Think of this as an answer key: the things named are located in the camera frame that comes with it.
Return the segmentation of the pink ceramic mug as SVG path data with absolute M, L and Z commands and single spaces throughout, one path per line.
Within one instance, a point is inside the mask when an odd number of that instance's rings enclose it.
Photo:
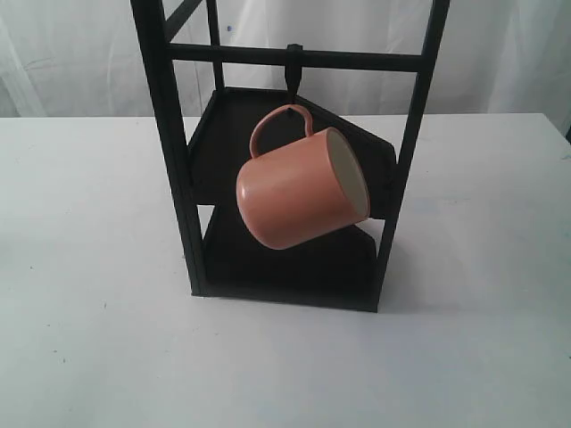
M 302 139 L 260 153 L 262 130 L 292 110 L 304 119 Z M 299 104 L 268 113 L 254 128 L 251 158 L 236 179 L 236 202 L 251 235 L 284 250 L 368 218 L 368 187 L 357 156 L 336 128 L 313 130 L 311 113 Z

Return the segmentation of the black metal shelf rack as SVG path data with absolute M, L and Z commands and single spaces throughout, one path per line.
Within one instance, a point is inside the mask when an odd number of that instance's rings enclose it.
M 197 2 L 185 1 L 171 14 L 160 1 L 132 3 L 193 295 L 377 310 L 449 7 L 446 1 L 432 3 L 418 54 L 302 50 L 302 71 L 404 71 L 414 73 L 416 81 L 400 147 L 297 92 L 295 104 L 311 113 L 315 132 L 336 128 L 349 142 L 367 183 L 370 213 L 360 223 L 273 250 L 245 226 L 236 179 L 251 158 L 256 125 L 288 104 L 289 53 L 221 44 L 213 1 L 206 3 L 206 45 L 174 40 Z M 288 110 L 264 127 L 259 151 L 304 136 L 303 117 Z

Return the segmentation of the white backdrop curtain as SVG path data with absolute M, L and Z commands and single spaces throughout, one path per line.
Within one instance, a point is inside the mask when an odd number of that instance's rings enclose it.
M 416 54 L 427 1 L 221 1 L 225 45 Z M 403 114 L 410 73 L 304 71 L 300 94 L 338 114 Z M 570 122 L 570 4 L 454 1 L 426 109 L 540 112 Z M 153 112 L 126 1 L 4 1 L 5 117 L 149 116 Z

